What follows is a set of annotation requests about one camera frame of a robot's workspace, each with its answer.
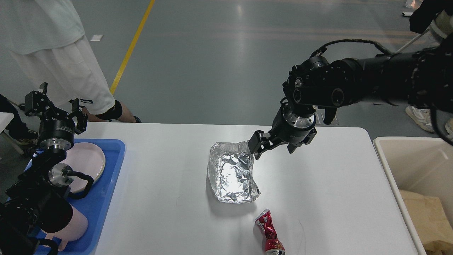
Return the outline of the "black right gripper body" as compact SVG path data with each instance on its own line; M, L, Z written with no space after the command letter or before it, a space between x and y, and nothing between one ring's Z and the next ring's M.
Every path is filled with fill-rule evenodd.
M283 144L299 142L309 131L315 129L315 109L302 107L302 114L297 115L290 106L281 106L275 116L271 133Z

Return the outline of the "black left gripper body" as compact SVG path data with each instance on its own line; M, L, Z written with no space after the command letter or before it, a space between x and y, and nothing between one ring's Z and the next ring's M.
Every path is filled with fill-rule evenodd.
M37 146L69 150L74 146L75 123L72 120L42 119L39 126Z

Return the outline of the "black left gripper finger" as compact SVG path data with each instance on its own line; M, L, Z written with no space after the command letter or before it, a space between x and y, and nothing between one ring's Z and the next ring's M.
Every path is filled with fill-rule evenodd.
M79 135L86 131L88 116L83 112L83 107L80 105L79 98L70 100L69 103L71 103L71 113L68 114L67 118L70 121L73 121L73 118L76 118L77 123L75 124L74 132Z
M39 86L39 90L28 93L25 97L24 114L50 120L59 117L59 110L47 96L47 82Z

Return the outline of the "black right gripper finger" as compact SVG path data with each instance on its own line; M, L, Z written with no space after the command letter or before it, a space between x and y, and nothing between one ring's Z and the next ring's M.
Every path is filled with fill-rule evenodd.
M308 145L312 142L314 137L316 136L317 131L316 129L312 129L308 132L308 134L304 137L303 140L299 142L289 143L287 146L288 152L292 154L297 148L301 147L301 145Z
M247 142L249 151L258 160L266 151L272 150L283 144L283 140L273 135L271 132L265 133L257 130Z

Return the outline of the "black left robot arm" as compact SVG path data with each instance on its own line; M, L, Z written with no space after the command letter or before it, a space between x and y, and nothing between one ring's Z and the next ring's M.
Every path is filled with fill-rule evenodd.
M47 97L46 82L25 97L25 114L41 120L38 154L18 182L7 189L9 200L1 204L2 255L33 255L41 245L50 248L48 254L56 255L66 245L63 238L57 244L52 237L36 238L30 233L36 226L47 233L67 227L76 215L67 198L84 198L94 183L92 177L70 166L58 166L73 148L75 134L86 130L87 115L79 108L79 99L71 104L69 113L57 108Z

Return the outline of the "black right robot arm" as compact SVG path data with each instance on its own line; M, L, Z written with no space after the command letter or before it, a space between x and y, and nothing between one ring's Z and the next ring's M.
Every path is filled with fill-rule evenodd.
M338 108L359 102L429 109L435 133L452 144L437 124L437 111L452 113L452 35L437 47L414 53L386 52L332 63L321 55L325 49L289 71L270 131L257 130L248 141L256 159L280 145L293 153L310 144L317 133L316 109L325 110L323 123L329 125Z

